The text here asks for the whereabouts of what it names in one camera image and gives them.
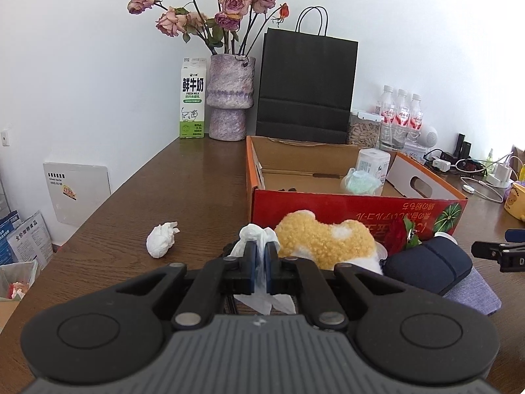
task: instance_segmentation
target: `blue package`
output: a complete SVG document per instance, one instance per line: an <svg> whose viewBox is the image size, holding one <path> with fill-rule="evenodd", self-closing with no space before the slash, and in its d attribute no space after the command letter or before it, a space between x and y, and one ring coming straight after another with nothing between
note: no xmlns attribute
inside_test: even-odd
<svg viewBox="0 0 525 394"><path fill-rule="evenodd" d="M22 221L18 216L18 212L12 211L5 218L0 221L0 265L12 264L12 250L9 243L7 243L7 235L14 231Z"/></svg>

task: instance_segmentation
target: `bottle label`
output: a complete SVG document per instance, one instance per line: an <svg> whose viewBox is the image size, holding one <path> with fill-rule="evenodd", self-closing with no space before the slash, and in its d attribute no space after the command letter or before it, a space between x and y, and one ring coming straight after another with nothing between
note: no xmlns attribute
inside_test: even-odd
<svg viewBox="0 0 525 394"><path fill-rule="evenodd" d="M409 123L409 118L409 109L406 106L404 106L403 108L400 108L399 112L396 114L395 123L399 124L400 126L406 126Z"/></svg>
<svg viewBox="0 0 525 394"><path fill-rule="evenodd" d="M422 123L423 114L421 112L415 115L414 117L410 117L410 128L413 128L414 130L419 130L421 128Z"/></svg>
<svg viewBox="0 0 525 394"><path fill-rule="evenodd" d="M392 123L394 121L394 118L395 118L395 106L393 106L393 105L391 105L391 106L385 105L381 115L383 117L385 117L384 123L387 123L387 124L388 123Z"/></svg>

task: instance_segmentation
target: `navy blue pouch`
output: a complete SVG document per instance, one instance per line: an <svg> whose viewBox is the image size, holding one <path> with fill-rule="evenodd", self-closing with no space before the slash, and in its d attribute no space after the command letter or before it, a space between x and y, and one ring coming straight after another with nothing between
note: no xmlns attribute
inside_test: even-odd
<svg viewBox="0 0 525 394"><path fill-rule="evenodd" d="M444 237L434 237L387 258L385 276L428 292L444 295L472 270L471 258Z"/></svg>

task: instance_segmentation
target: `white electrical box cover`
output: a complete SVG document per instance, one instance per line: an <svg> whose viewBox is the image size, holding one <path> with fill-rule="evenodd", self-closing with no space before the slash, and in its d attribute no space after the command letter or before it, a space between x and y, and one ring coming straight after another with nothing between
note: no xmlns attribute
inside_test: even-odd
<svg viewBox="0 0 525 394"><path fill-rule="evenodd" d="M49 195L59 222L80 226L111 195L108 168L44 163Z"/></svg>

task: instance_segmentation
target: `white round speaker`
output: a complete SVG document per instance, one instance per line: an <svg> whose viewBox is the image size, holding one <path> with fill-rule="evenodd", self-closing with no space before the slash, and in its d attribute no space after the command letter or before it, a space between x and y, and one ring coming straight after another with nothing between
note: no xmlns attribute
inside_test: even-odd
<svg viewBox="0 0 525 394"><path fill-rule="evenodd" d="M420 132L421 134L417 138L419 145L432 148L437 144L437 131L434 127L424 124L421 126Z"/></svg>

